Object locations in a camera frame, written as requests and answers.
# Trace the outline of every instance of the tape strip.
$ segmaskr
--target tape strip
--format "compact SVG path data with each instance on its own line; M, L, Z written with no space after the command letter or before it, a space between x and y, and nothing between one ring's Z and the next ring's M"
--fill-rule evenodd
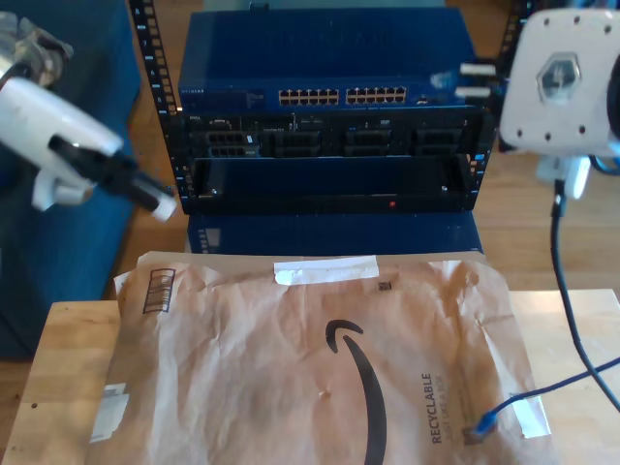
M512 404L525 439L551 434L540 396L519 400Z
M275 281L285 286L336 283L379 276L377 257L274 263Z
M104 388L95 426L90 435L91 443L111 438L112 433L116 431L121 420L123 420L127 402L129 402L129 394L124 394L124 390L124 383L122 385L108 385Z
M117 297L120 296L120 292L123 289L123 286L125 286L125 281L127 281L129 273L131 273L131 271L127 271L126 273L120 274L114 278L114 290L116 291Z

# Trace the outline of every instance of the amazon smile logo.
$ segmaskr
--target amazon smile logo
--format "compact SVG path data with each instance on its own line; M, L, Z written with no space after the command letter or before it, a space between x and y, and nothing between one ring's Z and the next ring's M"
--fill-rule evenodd
M325 339L332 352L338 354L336 344L336 329L342 327L358 334L363 334L361 327L347 320L332 320L325 327ZM351 351L351 355L357 365L357 371L361 378L366 397L366 414L368 416L368 439L366 441L366 458L364 465L382 465L386 455L386 443L388 440L388 419L386 417L386 403L379 386L379 380L372 369L368 358L351 337L342 337Z

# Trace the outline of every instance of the white connector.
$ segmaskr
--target white connector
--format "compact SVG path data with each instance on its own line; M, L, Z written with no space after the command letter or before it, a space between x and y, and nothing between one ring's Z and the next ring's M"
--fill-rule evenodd
M564 192L570 199L579 199L585 189L590 171L590 160L582 157L552 157L542 155L536 168L536 177L553 184L556 180L565 182Z

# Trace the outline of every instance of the barcode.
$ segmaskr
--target barcode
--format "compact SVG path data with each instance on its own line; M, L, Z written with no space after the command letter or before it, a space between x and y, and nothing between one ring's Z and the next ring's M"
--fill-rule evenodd
M142 313L166 312L170 310L174 269L160 268L151 271Z

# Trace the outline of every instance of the network switch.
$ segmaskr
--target network switch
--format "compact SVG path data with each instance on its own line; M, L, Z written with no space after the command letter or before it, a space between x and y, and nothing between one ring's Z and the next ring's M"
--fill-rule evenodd
M475 56L458 9L199 12L179 95L194 115L463 105L432 77Z

